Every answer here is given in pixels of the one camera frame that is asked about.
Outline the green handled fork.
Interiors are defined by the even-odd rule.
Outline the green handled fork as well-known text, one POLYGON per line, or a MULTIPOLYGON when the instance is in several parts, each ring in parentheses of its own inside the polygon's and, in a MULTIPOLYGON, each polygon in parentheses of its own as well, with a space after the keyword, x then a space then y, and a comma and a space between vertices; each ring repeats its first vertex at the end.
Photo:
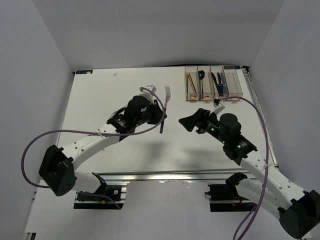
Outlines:
MULTIPOLYGON (((171 89, 169 86, 165 86, 164 87, 165 89, 165 102, 164 102, 164 108, 163 108, 163 114, 166 115, 167 113, 167 105, 168 105, 168 102, 170 101, 171 99, 171 89)), ((159 133, 162 134, 163 131, 164 131, 164 125, 165 125, 165 118, 163 118, 161 124, 160 124, 160 129, 159 129, 159 133)))

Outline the orange chopstick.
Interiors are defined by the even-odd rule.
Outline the orange chopstick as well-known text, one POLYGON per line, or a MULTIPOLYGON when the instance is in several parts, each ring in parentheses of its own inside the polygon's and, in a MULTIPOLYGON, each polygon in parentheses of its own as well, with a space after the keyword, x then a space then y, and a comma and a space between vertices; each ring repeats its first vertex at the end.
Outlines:
POLYGON ((193 82, 193 79, 189 73, 189 82, 190 82, 190 85, 191 85, 191 88, 192 88, 192 91, 196 94, 197 91, 196 91, 196 88, 195 88, 195 85, 194 85, 194 82, 193 82))
POLYGON ((186 96, 188 98, 188 95, 189 95, 189 73, 186 73, 186 76, 185 76, 185 79, 186 79, 186 96))

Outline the black knife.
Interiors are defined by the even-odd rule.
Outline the black knife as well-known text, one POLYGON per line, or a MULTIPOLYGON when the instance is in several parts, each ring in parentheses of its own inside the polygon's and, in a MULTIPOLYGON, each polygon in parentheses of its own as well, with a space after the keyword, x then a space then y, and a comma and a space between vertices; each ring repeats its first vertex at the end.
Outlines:
POLYGON ((220 85, 218 84, 216 76, 215 76, 215 74, 213 72, 211 72, 211 77, 212 77, 213 83, 214 83, 214 85, 215 85, 215 87, 217 89, 217 93, 219 94, 219 96, 222 96, 223 94, 220 91, 220 85))

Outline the blue knife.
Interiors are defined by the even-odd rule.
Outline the blue knife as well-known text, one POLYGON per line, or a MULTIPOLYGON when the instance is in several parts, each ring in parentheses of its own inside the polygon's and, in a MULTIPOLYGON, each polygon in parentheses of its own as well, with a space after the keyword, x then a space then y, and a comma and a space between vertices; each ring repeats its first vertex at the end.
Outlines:
POLYGON ((222 83, 222 78, 221 78, 221 75, 219 72, 217 73, 217 78, 218 78, 218 84, 220 86, 220 92, 223 94, 220 97, 223 97, 224 96, 224 85, 222 83))

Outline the black spoon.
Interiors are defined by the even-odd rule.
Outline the black spoon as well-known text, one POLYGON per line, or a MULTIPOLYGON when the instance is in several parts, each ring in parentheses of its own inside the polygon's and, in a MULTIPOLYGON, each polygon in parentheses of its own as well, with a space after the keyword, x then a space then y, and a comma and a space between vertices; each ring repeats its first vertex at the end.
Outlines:
POLYGON ((203 79, 205 77, 205 72, 203 70, 199 70, 198 71, 198 80, 199 80, 199 89, 200 89, 200 93, 201 95, 204 93, 203 91, 203 79))

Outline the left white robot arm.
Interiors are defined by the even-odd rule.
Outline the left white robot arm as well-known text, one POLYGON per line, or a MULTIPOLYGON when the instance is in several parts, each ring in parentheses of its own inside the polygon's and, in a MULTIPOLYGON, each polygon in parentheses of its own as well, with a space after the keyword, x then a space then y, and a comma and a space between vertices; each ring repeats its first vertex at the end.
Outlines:
POLYGON ((134 96, 127 104, 115 111, 97 130, 86 137, 63 147, 50 146, 44 155, 39 175, 57 197, 71 190, 87 192, 94 199, 105 196, 107 184, 97 173, 79 172, 78 167, 93 155, 124 140, 137 127, 160 122, 163 111, 156 99, 134 96))

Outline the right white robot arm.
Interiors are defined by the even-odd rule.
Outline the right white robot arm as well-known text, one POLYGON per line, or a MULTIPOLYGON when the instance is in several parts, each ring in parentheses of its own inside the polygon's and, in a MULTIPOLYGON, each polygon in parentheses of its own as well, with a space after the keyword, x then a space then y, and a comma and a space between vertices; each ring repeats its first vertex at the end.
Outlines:
POLYGON ((294 239, 301 239, 320 223, 320 194, 306 191, 268 165, 257 147, 241 134, 241 124, 231 113, 220 117, 214 112, 198 109, 193 115, 179 119, 188 131, 208 133, 223 144, 225 155, 255 176, 255 183, 243 173, 235 173, 226 180, 226 195, 236 200, 240 196, 258 203, 279 220, 282 228, 294 239))

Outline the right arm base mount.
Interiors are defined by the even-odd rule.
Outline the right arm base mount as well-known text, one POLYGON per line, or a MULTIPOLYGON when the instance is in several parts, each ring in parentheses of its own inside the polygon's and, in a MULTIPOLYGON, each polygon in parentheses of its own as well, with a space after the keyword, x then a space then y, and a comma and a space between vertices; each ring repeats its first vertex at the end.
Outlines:
POLYGON ((209 199, 212 213, 249 212, 256 204, 247 198, 240 196, 236 190, 241 180, 248 177, 236 172, 225 180, 224 184, 209 184, 208 191, 204 193, 209 199))

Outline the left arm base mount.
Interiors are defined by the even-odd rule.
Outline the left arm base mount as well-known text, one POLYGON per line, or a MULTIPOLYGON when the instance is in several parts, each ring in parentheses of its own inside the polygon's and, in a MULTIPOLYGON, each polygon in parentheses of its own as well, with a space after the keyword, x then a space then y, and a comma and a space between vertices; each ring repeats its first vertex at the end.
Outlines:
POLYGON ((77 192, 73 208, 75 210, 121 210, 124 206, 127 182, 107 181, 104 191, 87 195, 77 192))

